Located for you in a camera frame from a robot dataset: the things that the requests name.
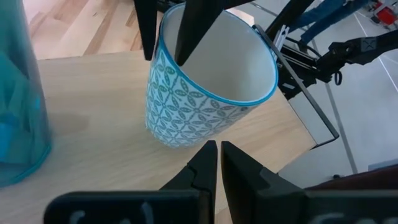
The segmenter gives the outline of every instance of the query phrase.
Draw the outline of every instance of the blue rim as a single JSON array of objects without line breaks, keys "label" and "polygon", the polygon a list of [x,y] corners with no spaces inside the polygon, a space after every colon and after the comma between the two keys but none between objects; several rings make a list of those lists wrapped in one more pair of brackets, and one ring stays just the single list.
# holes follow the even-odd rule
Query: blue rim
[{"label": "blue rim", "polygon": [[[220,97],[212,92],[209,92],[208,90],[202,88],[200,85],[196,84],[193,80],[191,80],[181,69],[180,67],[177,65],[177,63],[175,62],[174,58],[170,55],[170,52],[167,50],[166,44],[164,42],[164,21],[167,18],[167,16],[169,16],[171,13],[173,13],[174,10],[178,9],[179,7],[183,7],[185,5],[185,3],[181,3],[178,4],[176,6],[171,7],[168,11],[165,12],[162,21],[160,22],[160,27],[159,27],[159,48],[164,49],[165,52],[165,56],[167,57],[167,59],[170,61],[170,63],[172,64],[173,67],[177,68],[177,74],[180,75],[182,78],[184,78],[187,82],[189,82],[189,84],[193,85],[196,89],[200,90],[202,93],[204,93],[206,96],[209,96],[210,98],[216,99],[218,101],[221,101],[223,103],[227,103],[227,104],[231,104],[231,105],[236,105],[236,106],[256,106],[259,105],[263,102],[265,102],[266,100],[268,100],[276,91],[277,88],[277,84],[278,84],[278,69],[277,69],[277,65],[276,62],[274,60],[272,60],[272,63],[274,64],[274,75],[275,75],[275,83],[274,86],[272,87],[271,91],[264,97],[262,97],[259,100],[253,100],[253,101],[237,101],[237,100],[229,100],[223,97]],[[270,55],[270,58],[272,58],[272,54],[271,54],[271,49],[268,47],[268,45],[266,44],[266,42],[261,38],[261,36],[254,30],[251,28],[251,26],[249,26],[249,24],[247,24],[246,22],[244,22],[241,18],[239,18],[238,16],[235,16],[234,14],[227,12],[229,15],[238,18],[240,22],[243,22],[245,26],[250,27],[250,30],[253,31],[254,34],[256,34],[261,40],[262,43],[264,43],[266,49],[268,49],[268,53]]]}]

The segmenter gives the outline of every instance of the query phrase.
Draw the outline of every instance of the black metal frame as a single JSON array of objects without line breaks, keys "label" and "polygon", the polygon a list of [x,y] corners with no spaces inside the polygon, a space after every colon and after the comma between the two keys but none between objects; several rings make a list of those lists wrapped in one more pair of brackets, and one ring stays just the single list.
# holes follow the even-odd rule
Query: black metal frame
[{"label": "black metal frame", "polygon": [[310,102],[311,106],[314,108],[315,112],[319,115],[321,118],[323,124],[328,128],[329,132],[333,136],[332,139],[327,140],[325,142],[322,142],[320,144],[315,145],[312,149],[316,149],[320,146],[326,145],[328,143],[333,142],[334,140],[339,138],[339,133],[337,132],[336,128],[332,125],[326,114],[323,112],[323,110],[319,107],[318,103],[314,100],[310,92],[307,90],[306,86],[309,86],[311,84],[316,83],[316,79],[308,78],[308,79],[301,79],[299,76],[296,74],[296,72],[293,70],[293,68],[290,66],[286,58],[282,55],[282,53],[277,49],[277,47],[274,45],[274,43],[271,41],[271,39],[268,37],[268,35],[264,32],[261,26],[255,24],[253,25],[253,29],[256,29],[258,33],[262,36],[262,38],[266,41],[268,46],[271,48],[271,50],[276,54],[278,57],[278,61],[280,62],[279,64],[279,70],[285,69],[287,73],[290,75],[288,77],[285,74],[284,77],[279,77],[279,82],[283,83],[286,82],[289,85],[293,84],[297,86],[298,88],[295,88],[294,91],[297,92],[298,90],[302,91],[304,96],[307,98],[307,100]]}]

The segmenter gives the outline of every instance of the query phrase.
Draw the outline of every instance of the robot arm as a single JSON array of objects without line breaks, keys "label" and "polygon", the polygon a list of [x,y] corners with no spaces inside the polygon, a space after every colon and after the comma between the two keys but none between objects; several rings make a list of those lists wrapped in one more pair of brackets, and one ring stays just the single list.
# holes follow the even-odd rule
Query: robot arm
[{"label": "robot arm", "polygon": [[398,30],[375,37],[334,42],[329,52],[317,60],[320,70],[339,70],[345,63],[366,65],[390,50],[398,49]]}]

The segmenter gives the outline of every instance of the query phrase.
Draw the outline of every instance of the cup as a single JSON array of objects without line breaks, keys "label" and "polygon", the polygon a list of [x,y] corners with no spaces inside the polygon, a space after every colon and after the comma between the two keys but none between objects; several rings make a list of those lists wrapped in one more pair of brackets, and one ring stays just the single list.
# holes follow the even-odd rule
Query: cup
[{"label": "cup", "polygon": [[223,11],[182,67],[175,46],[185,5],[163,16],[146,92],[146,127],[170,147],[193,146],[233,125],[277,88],[271,50]]}]

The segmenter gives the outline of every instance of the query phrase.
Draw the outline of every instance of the blue object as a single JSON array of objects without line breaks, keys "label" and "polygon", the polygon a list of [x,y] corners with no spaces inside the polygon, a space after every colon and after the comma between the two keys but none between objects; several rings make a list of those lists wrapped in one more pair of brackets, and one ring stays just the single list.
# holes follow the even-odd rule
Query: blue object
[{"label": "blue object", "polygon": [[0,187],[35,171],[51,148],[22,0],[0,1]]},{"label": "blue object", "polygon": [[329,28],[331,25],[348,17],[361,9],[370,0],[354,0],[346,3],[346,0],[324,0],[319,6],[305,12],[295,24],[291,25],[290,32],[315,22],[304,34],[301,41],[308,44],[314,37]]}]

